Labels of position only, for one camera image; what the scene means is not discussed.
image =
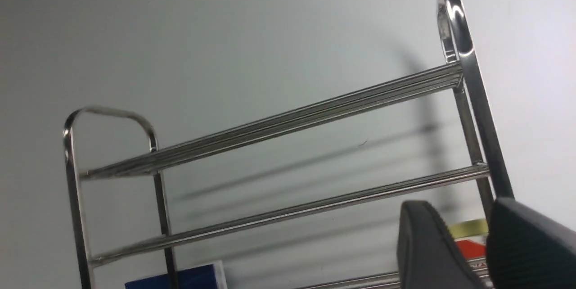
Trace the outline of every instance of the gray wall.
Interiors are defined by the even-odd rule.
[[[79,286],[61,130],[72,110],[137,111],[169,145],[443,63],[435,0],[0,0],[0,279]],[[576,228],[576,0],[464,0],[517,198]],[[80,166],[146,151],[82,118]],[[469,164],[450,92],[165,173],[176,231]],[[222,259],[233,289],[391,271],[404,199],[482,216],[474,182],[177,249]],[[93,252],[159,234],[152,180],[89,182]],[[99,288],[164,271],[160,253],[97,269]]]

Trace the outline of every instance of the shelf bar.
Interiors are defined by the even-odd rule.
[[[154,153],[88,170],[81,173],[81,177],[83,180],[90,180],[153,174],[172,166],[454,88],[459,84],[461,77],[460,64],[449,63],[220,133],[166,147]]]
[[[152,238],[95,256],[90,261],[90,265],[92,267],[101,266],[128,256],[154,252],[163,248],[170,248],[191,242],[198,242],[203,239],[278,223],[279,221],[287,221],[297,217],[313,215],[315,213],[358,205],[359,203],[366,203],[377,199],[385,199],[401,194],[408,194],[416,191],[456,184],[463,181],[475,180],[483,176],[488,176],[489,174],[488,166],[480,163],[465,168],[459,168],[457,170],[432,174],[431,176],[424,176],[421,178],[397,182],[395,184],[383,185],[376,188],[338,195],[337,197],[261,213],[259,215],[237,219],[235,221],[227,221],[218,225],[181,232],[175,235]]]
[[[472,265],[485,263],[486,258],[474,258],[468,260],[468,264],[471,265],[472,270],[477,275],[482,275],[486,272],[486,267],[477,267],[473,268]],[[315,284],[308,287],[300,287],[297,289],[370,289],[370,288],[382,288],[382,287],[375,287],[375,285],[394,285],[398,282],[400,278],[400,274],[398,272],[387,272],[387,273],[379,273],[376,275],[364,276],[364,277],[357,277],[353,279],[346,279],[340,281],[333,281],[328,283],[322,284]],[[352,285],[367,285],[367,287],[351,287]]]

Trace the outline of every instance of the metal rod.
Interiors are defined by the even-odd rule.
[[[444,53],[446,57],[456,56],[459,59],[458,63],[462,65],[463,79],[470,93],[470,103],[484,148],[486,163],[490,166],[496,197],[514,198],[462,0],[438,0],[437,14],[438,30]]]
[[[315,213],[358,205],[359,203],[366,203],[377,199],[395,197],[401,194],[434,189],[440,186],[474,180],[481,176],[488,176],[488,174],[488,166],[485,164],[477,164],[475,166],[459,168],[449,172],[442,172],[433,174],[431,176],[424,176],[422,178],[398,182],[395,184],[383,185],[376,188],[338,195],[337,197],[331,197],[328,199],[314,201],[312,203],[304,203],[289,208],[261,213],[252,217],[238,219],[236,221],[228,221],[226,223],[199,228],[197,230],[186,231],[171,236],[152,238],[145,240],[144,242],[125,246],[123,248],[118,248],[117,250],[95,256],[92,258],[90,263],[92,266],[100,266],[136,254],[154,252],[163,248],[170,248],[191,242],[198,242],[199,240],[203,239],[231,234],[233,232],[278,223],[280,221],[287,221],[297,217],[313,215]]]
[[[472,164],[483,162],[482,151],[480,149],[480,144],[478,143],[476,128],[474,127],[474,121],[468,104],[468,97],[466,96],[466,90],[463,86],[454,88],[454,98],[456,100],[456,107],[458,108],[470,160],[472,161]],[[490,225],[490,215],[492,212],[492,206],[494,205],[494,196],[492,195],[492,188],[490,188],[490,181],[488,178],[478,178],[476,184],[478,186],[478,193],[482,202],[482,208],[484,209],[486,221],[488,222],[488,225]]]
[[[485,263],[486,258],[474,258],[468,260],[468,264],[471,265],[472,270],[477,275],[482,275],[484,271],[486,271],[486,267],[479,267],[473,268],[473,264],[478,263]],[[374,287],[374,285],[396,285],[399,284],[398,279],[400,278],[400,274],[398,272],[388,272],[388,273],[379,273],[376,275],[364,276],[364,277],[356,277],[353,279],[346,279],[340,281],[333,281],[328,283],[322,284],[315,284],[308,287],[299,287],[296,289],[369,289],[369,288],[381,288],[381,287]],[[368,287],[351,287],[351,285],[368,285]]]
[[[349,117],[457,86],[461,78],[459,63],[450,63],[416,74],[364,88],[322,102],[254,121],[161,149],[155,153],[123,160],[81,174],[84,179],[151,174],[238,147],[272,139],[309,127]]]
[[[89,260],[90,249],[88,246],[88,229],[86,228],[84,209],[82,205],[81,181],[78,177],[78,169],[74,158],[74,137],[72,128],[74,122],[81,114],[92,113],[106,115],[117,118],[128,118],[136,121],[148,137],[150,152],[158,149],[158,140],[152,125],[142,116],[124,110],[118,110],[105,107],[84,107],[74,111],[64,123],[64,158],[66,160],[66,176],[68,180],[68,194],[70,196],[70,207],[72,210],[72,226],[74,229],[74,238],[76,240],[76,254],[78,256],[78,266],[80,268],[80,282],[82,289],[95,289],[95,280],[93,268]],[[160,228],[164,235],[171,235],[170,219],[168,216],[166,194],[164,182],[160,172],[154,174],[154,188],[156,190],[156,201],[158,205],[158,214],[160,217]],[[169,277],[170,288],[178,289],[178,278],[176,273],[176,262],[174,259],[173,248],[165,248],[164,255],[166,260],[166,270]]]
[[[72,229],[76,243],[76,257],[80,271],[80,286],[82,289],[95,289],[93,267],[90,265],[90,248],[88,246],[88,230],[82,203],[82,187],[78,178],[78,167],[74,153],[74,137],[72,125],[81,111],[74,111],[64,123],[64,160],[66,163],[66,180],[68,181],[68,196],[72,212]]]
[[[280,137],[282,135],[287,135],[294,133],[296,131],[302,131],[311,127],[318,125],[323,125],[332,121],[350,117],[352,115],[357,115],[364,113],[366,111],[371,111],[376,108],[381,108],[383,106],[389,106],[394,103],[403,102],[413,98],[419,98],[423,93],[429,94],[430,92],[435,92],[436,90],[446,90],[453,86],[459,77],[454,77],[452,80],[440,80],[440,81],[430,81],[427,82],[424,87],[420,85],[421,82],[415,84],[414,86],[407,86],[401,90],[387,93],[379,97],[371,97],[361,102],[354,103],[354,106],[340,108],[337,113],[333,112],[323,112],[317,115],[311,115],[309,117],[295,119],[289,123],[280,126],[274,126],[267,128],[265,131],[256,131],[250,135],[239,135],[233,137],[232,139],[218,141],[216,143],[208,144],[200,148],[193,149],[185,153],[175,154],[174,156],[168,158],[162,158],[162,162],[166,162],[164,165],[159,166],[158,162],[150,162],[145,166],[135,166],[128,168],[123,172],[118,172],[116,176],[131,176],[136,173],[142,174],[151,172],[151,168],[165,169],[172,166],[177,166],[183,164],[183,162],[191,162],[193,160],[198,160],[200,158],[206,158],[215,154],[220,154],[222,152],[231,151],[236,148],[244,147],[250,144],[259,143],[267,139],[273,139]]]

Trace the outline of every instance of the blue box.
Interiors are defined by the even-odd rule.
[[[227,289],[222,262],[178,271],[180,289]],[[126,289],[170,289],[168,274],[130,281]]]

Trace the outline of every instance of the metal tube frame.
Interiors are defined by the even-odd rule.
[[[404,78],[398,78],[393,81],[378,84],[377,86],[371,86],[370,88],[351,92],[350,94],[228,129],[227,131],[178,144],[162,151],[158,150],[157,138],[152,125],[150,125],[144,117],[136,113],[104,107],[85,107],[73,112],[64,125],[64,156],[66,160],[68,194],[70,195],[70,209],[72,210],[72,226],[76,241],[76,254],[80,268],[82,289],[95,289],[93,268],[127,256],[154,252],[161,249],[164,249],[171,289],[177,289],[177,271],[173,252],[175,246],[314,213],[348,207],[375,199],[384,199],[395,195],[437,188],[439,186],[467,180],[477,180],[484,213],[486,217],[489,218],[494,196],[492,195],[488,176],[491,176],[496,197],[514,197],[512,186],[510,185],[510,179],[506,172],[506,166],[504,165],[504,158],[496,135],[496,128],[492,119],[490,105],[488,104],[488,98],[484,89],[462,2],[461,0],[437,1],[438,32],[440,33],[446,61],[446,65],[444,66],[412,74]],[[375,108],[419,98],[420,96],[448,88],[452,88],[454,92],[454,99],[459,112],[463,135],[472,166],[339,195],[337,197],[279,209],[277,211],[262,213],[260,215],[175,235],[171,234],[161,170],[254,144],[259,141],[301,131],[337,119],[350,117],[374,110]],[[470,100],[468,100],[467,92],[470,94]],[[103,168],[79,172],[74,158],[72,126],[78,116],[83,113],[128,118],[136,121],[148,136],[150,153]],[[162,236],[124,248],[118,248],[117,250],[100,254],[99,256],[91,256],[88,246],[84,207],[82,205],[81,181],[150,174],[152,174],[154,178]],[[390,274],[393,273],[377,276],[391,279]],[[358,279],[360,278],[340,281],[339,283],[349,283],[350,281],[358,283]],[[324,287],[326,287],[325,285],[331,285],[330,288],[337,288],[337,286],[334,286],[336,284],[337,283],[324,284]],[[398,284],[397,281],[393,281],[362,288],[396,288]],[[323,285],[317,285],[310,288],[324,287]]]
[[[130,111],[117,110],[112,108],[89,106],[74,111],[68,116],[64,123],[64,160],[66,163],[66,179],[68,181],[68,195],[70,197],[70,210],[72,212],[72,228],[74,229],[74,240],[76,242],[76,256],[80,269],[80,283],[82,289],[95,289],[94,265],[90,262],[92,256],[88,244],[88,229],[84,205],[82,204],[82,181],[78,175],[76,166],[73,127],[78,117],[84,113],[105,115],[109,117],[127,118],[136,121],[148,137],[150,152],[158,150],[158,139],[156,133],[148,120],[141,115]],[[158,204],[158,215],[160,218],[160,230],[165,236],[171,235],[170,217],[167,209],[166,191],[162,172],[153,174],[154,190],[156,191],[156,202]],[[178,289],[178,278],[176,273],[176,261],[173,248],[164,249],[166,260],[166,270],[168,273],[171,289]]]
[[[492,186],[496,197],[514,197],[510,178],[504,164],[504,157],[496,126],[492,119],[490,103],[484,89],[484,82],[478,65],[476,51],[468,28],[464,6],[462,0],[437,0],[438,1],[438,32],[442,41],[442,49],[447,63],[458,61],[462,65],[463,85],[454,90],[454,96],[458,105],[460,118],[464,129],[464,134],[468,144],[471,160],[482,158],[482,153],[477,146],[476,131],[473,128],[472,117],[469,114],[468,100],[465,90],[470,93],[470,103],[474,112],[478,132],[486,156],[486,163],[490,166]],[[478,188],[482,197],[482,202],[492,202],[488,196],[489,189],[487,180],[478,180]]]

